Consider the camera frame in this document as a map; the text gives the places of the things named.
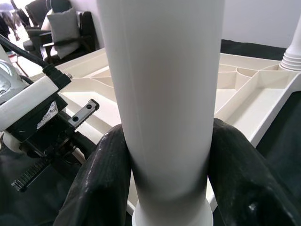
gray pillow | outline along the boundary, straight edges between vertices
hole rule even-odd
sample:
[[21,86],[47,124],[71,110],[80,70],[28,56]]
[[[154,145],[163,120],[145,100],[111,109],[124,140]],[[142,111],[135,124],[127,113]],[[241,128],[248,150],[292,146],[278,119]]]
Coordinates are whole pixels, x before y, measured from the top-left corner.
[[[74,8],[63,13],[47,15],[51,25],[52,41],[63,41],[80,37],[77,15]],[[60,59],[69,55],[80,47],[79,42],[72,42],[63,46],[55,46]]]

white wall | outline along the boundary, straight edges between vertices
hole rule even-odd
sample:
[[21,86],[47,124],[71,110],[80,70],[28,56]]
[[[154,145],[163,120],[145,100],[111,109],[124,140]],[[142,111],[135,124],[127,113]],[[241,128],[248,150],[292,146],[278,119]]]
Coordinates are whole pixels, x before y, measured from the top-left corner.
[[301,0],[226,0],[223,39],[287,48]]
[[98,44],[100,48],[104,47],[103,35],[100,27],[100,12],[97,6],[97,0],[70,0],[72,6],[78,11],[90,11],[92,14]]

white stacked cups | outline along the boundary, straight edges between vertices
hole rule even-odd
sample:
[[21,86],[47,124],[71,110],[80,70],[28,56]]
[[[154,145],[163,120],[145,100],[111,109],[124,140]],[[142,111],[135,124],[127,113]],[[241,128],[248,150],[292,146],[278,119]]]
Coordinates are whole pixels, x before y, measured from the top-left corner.
[[284,53],[280,66],[287,70],[301,71],[301,17],[293,41]]

white plastic part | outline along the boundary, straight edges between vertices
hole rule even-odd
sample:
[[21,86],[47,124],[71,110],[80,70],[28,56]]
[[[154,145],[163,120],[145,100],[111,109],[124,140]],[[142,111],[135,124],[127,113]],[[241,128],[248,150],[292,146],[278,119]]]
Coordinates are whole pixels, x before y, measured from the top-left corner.
[[[102,59],[103,51],[96,51],[85,64],[94,64],[95,58]],[[88,118],[87,128],[82,133],[97,143],[112,126],[120,124],[111,73],[107,60],[94,65],[95,71],[82,71],[80,78],[75,78],[63,91],[62,96],[68,103],[68,109],[77,112],[93,96],[101,106]],[[297,72],[283,70],[279,61],[221,54],[215,117],[232,123],[241,130],[253,146],[256,146],[275,116],[293,91],[301,90],[300,76]],[[83,64],[69,61],[71,69],[76,71]],[[217,207],[210,183],[207,183],[206,198],[211,210]],[[134,180],[130,183],[127,211],[132,214],[138,197]]]
[[287,70],[301,71],[301,16],[293,41],[284,53],[281,66]]
[[58,87],[44,76],[0,105],[0,131],[6,130],[56,91]]
[[20,141],[18,141],[15,137],[10,135],[9,133],[4,132],[3,135],[3,143],[13,152],[22,153],[22,151],[19,149],[20,147]]
[[99,0],[140,202],[137,226],[208,226],[224,0]]

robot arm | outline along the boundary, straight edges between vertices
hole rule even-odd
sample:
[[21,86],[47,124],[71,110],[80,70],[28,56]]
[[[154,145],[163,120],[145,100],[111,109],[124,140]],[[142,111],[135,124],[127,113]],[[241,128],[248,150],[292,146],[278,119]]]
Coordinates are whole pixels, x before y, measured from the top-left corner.
[[63,109],[67,103],[58,92],[71,82],[53,65],[25,52],[0,36],[0,43],[12,51],[43,67],[46,76],[32,84],[24,82],[11,63],[0,61],[0,132],[5,132],[4,143],[13,151],[25,152],[40,160],[12,183],[18,191],[27,186],[55,158],[68,158],[73,154],[79,163],[95,149],[85,136],[76,132],[99,104],[90,100],[73,117]]

